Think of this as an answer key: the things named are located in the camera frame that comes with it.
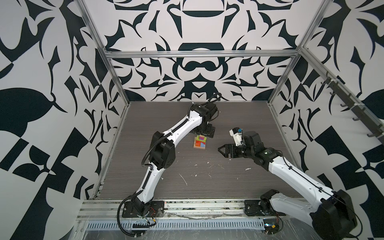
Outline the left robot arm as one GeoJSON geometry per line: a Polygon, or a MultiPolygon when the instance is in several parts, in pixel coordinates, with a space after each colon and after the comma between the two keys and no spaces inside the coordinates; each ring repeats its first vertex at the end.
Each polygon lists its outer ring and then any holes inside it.
{"type": "Polygon", "coordinates": [[[150,148],[143,157],[142,167],[147,167],[146,176],[132,197],[134,207],[145,215],[154,198],[156,186],[165,171],[176,159],[176,147],[189,133],[213,138],[215,127],[211,121],[218,117],[216,102],[222,98],[221,93],[214,93],[205,103],[192,103],[186,116],[164,132],[155,132],[150,148]]]}

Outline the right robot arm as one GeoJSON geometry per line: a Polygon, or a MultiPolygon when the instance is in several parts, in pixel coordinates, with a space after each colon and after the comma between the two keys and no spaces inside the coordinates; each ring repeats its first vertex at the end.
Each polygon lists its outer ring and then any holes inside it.
{"type": "Polygon", "coordinates": [[[261,195],[257,203],[245,202],[247,216],[276,217],[283,213],[312,227],[323,240],[351,238],[352,230],[360,219],[356,215],[351,197],[343,190],[334,191],[293,166],[274,148],[266,148],[258,133],[244,133],[240,128],[230,130],[234,143],[225,144],[218,152],[225,158],[251,159],[254,163],[279,177],[305,201],[287,197],[277,190],[261,195]]]}

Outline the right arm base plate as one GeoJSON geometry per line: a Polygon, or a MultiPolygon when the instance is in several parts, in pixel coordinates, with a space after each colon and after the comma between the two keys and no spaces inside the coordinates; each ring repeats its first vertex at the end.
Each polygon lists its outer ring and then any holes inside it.
{"type": "Polygon", "coordinates": [[[281,212],[273,210],[270,204],[262,200],[245,200],[244,212],[249,217],[271,217],[271,216],[286,216],[281,212]]]}

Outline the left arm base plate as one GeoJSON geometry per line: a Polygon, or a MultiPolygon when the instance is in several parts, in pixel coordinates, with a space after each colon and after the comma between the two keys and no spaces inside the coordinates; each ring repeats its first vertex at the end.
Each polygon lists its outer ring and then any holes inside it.
{"type": "Polygon", "coordinates": [[[164,201],[150,201],[147,204],[127,201],[123,207],[123,218],[147,217],[156,218],[164,213],[164,201]]]}

